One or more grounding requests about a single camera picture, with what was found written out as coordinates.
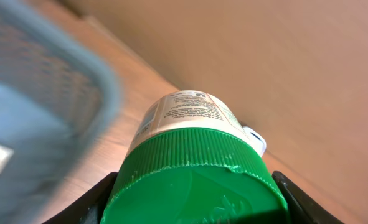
gray basket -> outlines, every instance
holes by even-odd
[[[0,223],[33,219],[113,121],[118,92],[115,74],[99,58],[21,2],[0,0],[0,104],[22,113],[4,119],[0,109],[0,144],[16,151],[0,173]],[[31,106],[45,115],[27,116]],[[65,131],[42,134],[42,116],[60,120]],[[22,130],[14,130],[19,125]],[[55,144],[60,139],[68,143]],[[53,155],[60,145],[64,149]]]

green cap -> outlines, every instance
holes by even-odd
[[[125,159],[103,214],[110,223],[289,223],[261,157],[206,128],[160,133]]]

